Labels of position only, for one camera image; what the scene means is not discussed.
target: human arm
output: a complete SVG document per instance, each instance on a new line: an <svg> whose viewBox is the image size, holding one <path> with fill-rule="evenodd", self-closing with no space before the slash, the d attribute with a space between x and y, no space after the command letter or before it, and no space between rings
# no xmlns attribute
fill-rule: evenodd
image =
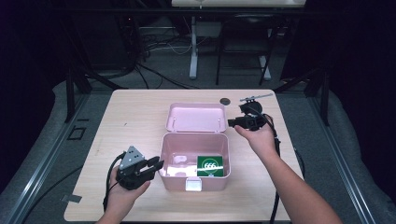
<svg viewBox="0 0 396 224"><path fill-rule="evenodd" d="M274 135L268 124L256 132L235 126L267 169L292 223L342 223L330 205L276 153Z"/></svg>
<svg viewBox="0 0 396 224"><path fill-rule="evenodd" d="M113 168L110 176L110 186L117 183L116 176L119 167ZM150 185L146 181L138 189L128 190L116 184L108 193L107 208L105 213L96 223L120 223L134 206L134 201L140 197Z"/></svg>

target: finger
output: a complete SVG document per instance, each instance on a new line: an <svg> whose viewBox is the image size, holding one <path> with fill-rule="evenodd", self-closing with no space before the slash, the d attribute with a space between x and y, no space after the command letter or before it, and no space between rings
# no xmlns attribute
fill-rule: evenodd
<svg viewBox="0 0 396 224"><path fill-rule="evenodd" d="M234 128L235 128L236 132L239 133L241 136L243 136L243 137L245 137L245 138L247 137L248 130L242 128L242 127L239 126L239 125L235 125Z"/></svg>
<svg viewBox="0 0 396 224"><path fill-rule="evenodd" d="M119 166L116 166L111 170L110 179L116 179L117 171L119 170Z"/></svg>
<svg viewBox="0 0 396 224"><path fill-rule="evenodd" d="M142 195L144 192L146 192L150 184L151 184L150 181L146 181L142 186L140 186L138 189L135 190L135 193L138 195L138 197Z"/></svg>
<svg viewBox="0 0 396 224"><path fill-rule="evenodd" d="M273 118L272 118L271 116L265 115L265 118L268 120L268 122L269 122L271 125L274 125L274 121L273 121Z"/></svg>

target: black device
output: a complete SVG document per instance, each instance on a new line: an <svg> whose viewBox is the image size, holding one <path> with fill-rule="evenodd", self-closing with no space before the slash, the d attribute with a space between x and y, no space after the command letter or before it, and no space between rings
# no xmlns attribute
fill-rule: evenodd
<svg viewBox="0 0 396 224"><path fill-rule="evenodd" d="M243 105L239 106L241 108L241 112L244 113L245 116L229 119L228 125L231 127L239 125L251 131L259 130L260 127L264 126L268 122L268 120L262 114L262 105L257 102L256 99L270 95L272 95L272 93L268 95L251 96L241 99L241 102L246 101Z"/></svg>
<svg viewBox="0 0 396 224"><path fill-rule="evenodd" d="M116 179L125 189L138 189L146 181L152 180L155 172L162 168L163 161L160 161L160 157L146 160L135 147L129 147L120 163Z"/></svg>

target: box lid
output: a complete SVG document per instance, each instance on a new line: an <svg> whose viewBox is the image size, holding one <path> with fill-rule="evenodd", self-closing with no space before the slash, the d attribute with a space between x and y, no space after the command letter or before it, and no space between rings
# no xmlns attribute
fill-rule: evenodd
<svg viewBox="0 0 396 224"><path fill-rule="evenodd" d="M166 129L177 133L222 133L227 128L222 104L173 103Z"/></svg>

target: wrist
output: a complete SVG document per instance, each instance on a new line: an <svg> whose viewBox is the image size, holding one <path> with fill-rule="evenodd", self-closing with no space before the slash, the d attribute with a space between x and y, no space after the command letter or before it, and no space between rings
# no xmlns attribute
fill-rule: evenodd
<svg viewBox="0 0 396 224"><path fill-rule="evenodd" d="M105 212L97 223L121 223L122 219L112 213Z"/></svg>
<svg viewBox="0 0 396 224"><path fill-rule="evenodd" d="M257 154L264 165L271 161L280 160L274 148L263 148L260 152L257 152Z"/></svg>

